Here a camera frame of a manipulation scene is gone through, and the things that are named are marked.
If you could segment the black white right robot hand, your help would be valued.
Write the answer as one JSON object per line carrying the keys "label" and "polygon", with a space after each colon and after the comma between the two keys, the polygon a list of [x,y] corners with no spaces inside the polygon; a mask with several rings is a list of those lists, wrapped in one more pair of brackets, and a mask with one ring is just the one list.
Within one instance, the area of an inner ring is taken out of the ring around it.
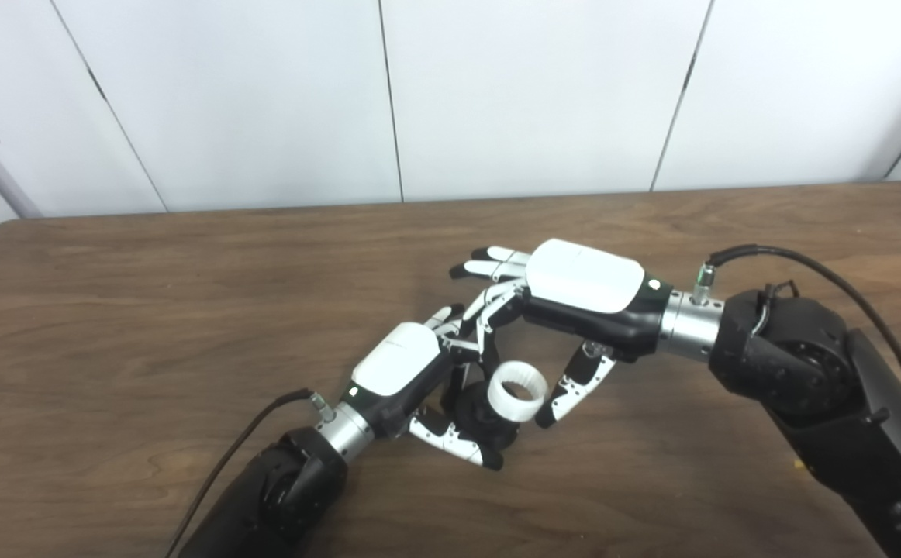
{"label": "black white right robot hand", "polygon": [[499,363],[495,337],[518,319],[582,340],[534,420],[547,429],[564,418],[617,363],[656,353],[671,285],[637,261],[552,238],[533,252],[479,248],[450,278],[487,279],[462,315],[461,333],[476,336],[480,360]]}

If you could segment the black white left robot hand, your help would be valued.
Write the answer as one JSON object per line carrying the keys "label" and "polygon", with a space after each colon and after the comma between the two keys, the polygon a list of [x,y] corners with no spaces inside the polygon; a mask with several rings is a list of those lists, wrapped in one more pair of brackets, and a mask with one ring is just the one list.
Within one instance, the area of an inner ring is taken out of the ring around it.
{"label": "black white left robot hand", "polygon": [[337,431],[327,437],[347,462],[375,440],[408,433],[455,458],[502,469],[500,452],[423,405],[455,371],[478,361],[478,345],[460,338],[462,314],[455,304],[425,322],[401,322],[355,365],[336,409]]}

